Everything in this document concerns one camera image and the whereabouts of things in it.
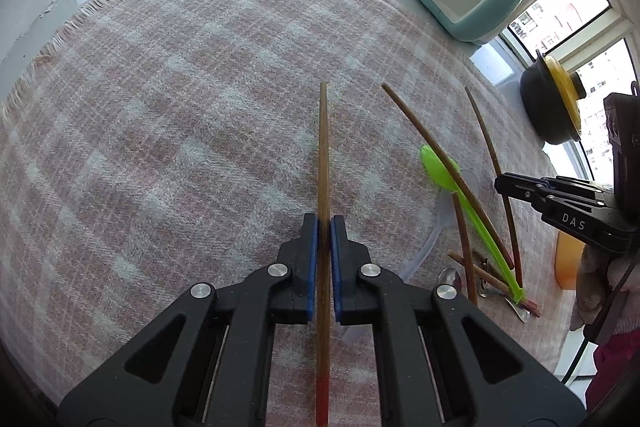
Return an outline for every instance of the plaid tablecloth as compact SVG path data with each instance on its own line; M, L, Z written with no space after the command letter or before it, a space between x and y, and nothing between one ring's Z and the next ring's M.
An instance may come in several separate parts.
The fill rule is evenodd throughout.
M392 0L92 0L18 80L0 129L0 334L55 402L192 283L270 263L316 207L319 83L329 83L332 212L398 270L434 223L437 187L388 82L462 168L507 238L463 87L506 171L553 174L530 126L442 28ZM556 232L515 203L543 318L482 309L553 368L571 308ZM482 248L477 237L476 247ZM412 280L459 249L447 230ZM332 425L376 425L372 342L332 344ZM314 325L279 327L269 425L314 423Z

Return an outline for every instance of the orange container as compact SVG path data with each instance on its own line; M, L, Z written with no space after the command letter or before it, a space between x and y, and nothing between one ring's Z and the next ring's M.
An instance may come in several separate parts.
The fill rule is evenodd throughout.
M558 233L556 244L556 281L563 290L575 290L584 243L567 233Z

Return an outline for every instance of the green spoon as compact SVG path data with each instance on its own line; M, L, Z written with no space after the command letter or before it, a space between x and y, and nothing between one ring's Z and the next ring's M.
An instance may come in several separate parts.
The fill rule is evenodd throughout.
M428 145L423 145L420 149L420 156L422 158L422 165L424 169L427 171L429 177L433 180L436 185L444 188L445 190L450 190L451 192L457 192L460 197L460 204L462 205L463 210L465 211L469 220L473 224L474 228L478 232L478 235L481 237L482 241L488 248L491 253L491 257L494 258L495 264L498 266L498 270L507 281L511 292L513 293L513 300L519 303L524 298L524 290L520 288L518 285L516 278L509 270L509 266L507 265L504 257L498 250L498 246L495 244L495 241L492 239L489 231L486 229L476 211L471 207L471 204L466 199L465 195L462 193L462 190L458 187L458 184L453 180L451 175L447 172L447 169L442 164L440 159L436 156L436 153L433 152L433 149ZM458 164L451 160L453 166L456 168L456 171L460 171L460 167Z

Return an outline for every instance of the red chopstick tip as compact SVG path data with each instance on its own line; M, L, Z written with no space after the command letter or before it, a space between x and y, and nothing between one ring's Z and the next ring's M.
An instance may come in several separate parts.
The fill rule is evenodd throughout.
M329 377L316 377L316 426L329 425Z

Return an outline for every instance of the human hand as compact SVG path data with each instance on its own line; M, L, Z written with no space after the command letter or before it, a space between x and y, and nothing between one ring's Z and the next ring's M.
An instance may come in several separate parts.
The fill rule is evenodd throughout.
M630 255L611 260L608 253L594 247L584 247L576 280L571 330L593 323L607 295L622 279L632 260L633 256ZM618 313L619 317L611 323L609 335L629 333L640 328L640 265L636 265L620 292L628 292L628 296L621 310L611 309L611 313Z

